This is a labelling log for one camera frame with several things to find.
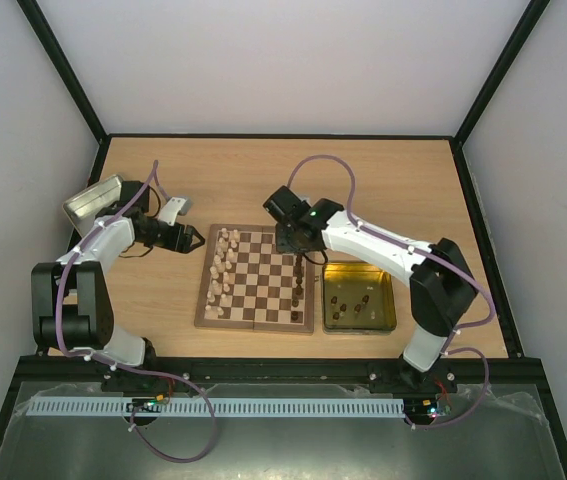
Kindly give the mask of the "dark king piece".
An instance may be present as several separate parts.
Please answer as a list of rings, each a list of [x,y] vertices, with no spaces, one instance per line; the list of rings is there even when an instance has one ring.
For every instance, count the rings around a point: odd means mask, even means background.
[[[298,261],[295,263],[295,266],[294,266],[294,274],[295,274],[296,276],[302,276],[303,273],[304,273],[303,262],[302,262],[301,260],[298,260]]]

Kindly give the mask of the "wooden chess board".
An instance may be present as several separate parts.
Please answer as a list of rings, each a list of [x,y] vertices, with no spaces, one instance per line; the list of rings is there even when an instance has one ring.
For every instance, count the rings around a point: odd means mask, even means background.
[[[221,237],[226,228],[229,238]],[[240,232],[240,241],[232,231]],[[291,300],[297,286],[294,266],[297,254],[278,253],[275,229],[260,225],[222,225],[210,227],[207,240],[194,326],[202,329],[253,330],[293,334],[314,332],[315,266],[306,258],[303,262],[303,293],[299,306]],[[207,292],[216,279],[221,292],[210,305],[214,318],[205,318]],[[229,296],[229,305],[221,306],[221,295]],[[225,309],[225,318],[217,317],[217,307]],[[291,322],[291,312],[298,311],[300,321]]]

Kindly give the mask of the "gold tin box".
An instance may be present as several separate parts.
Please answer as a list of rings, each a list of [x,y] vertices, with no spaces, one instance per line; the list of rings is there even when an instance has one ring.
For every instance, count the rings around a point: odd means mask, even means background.
[[[392,277],[360,261],[322,267],[323,330],[330,334],[389,334],[397,326]]]

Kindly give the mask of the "silver tin lid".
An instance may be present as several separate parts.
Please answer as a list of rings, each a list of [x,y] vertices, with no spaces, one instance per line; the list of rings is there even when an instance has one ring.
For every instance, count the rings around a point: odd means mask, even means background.
[[[96,214],[120,198],[123,177],[114,174],[87,187],[62,204],[71,224],[83,237],[93,226]]]

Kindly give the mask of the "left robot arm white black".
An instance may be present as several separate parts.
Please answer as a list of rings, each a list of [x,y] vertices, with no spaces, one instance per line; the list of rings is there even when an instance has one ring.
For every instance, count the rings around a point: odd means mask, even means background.
[[[105,276],[132,246],[187,254],[203,236],[179,222],[191,206],[141,181],[113,175],[67,200],[63,209],[79,242],[53,262],[31,272],[33,337],[43,350],[103,360],[111,369],[151,364],[151,341],[118,326]]]

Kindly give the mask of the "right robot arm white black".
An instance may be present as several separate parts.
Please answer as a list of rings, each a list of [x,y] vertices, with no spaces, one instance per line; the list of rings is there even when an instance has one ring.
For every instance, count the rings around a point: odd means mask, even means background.
[[[436,362],[458,321],[478,293],[460,248],[443,238],[431,244],[365,223],[328,199],[311,205],[287,186],[263,204],[274,219],[277,246],[286,253],[344,253],[389,273],[409,288],[414,333],[399,358],[398,375],[408,390],[434,379]]]

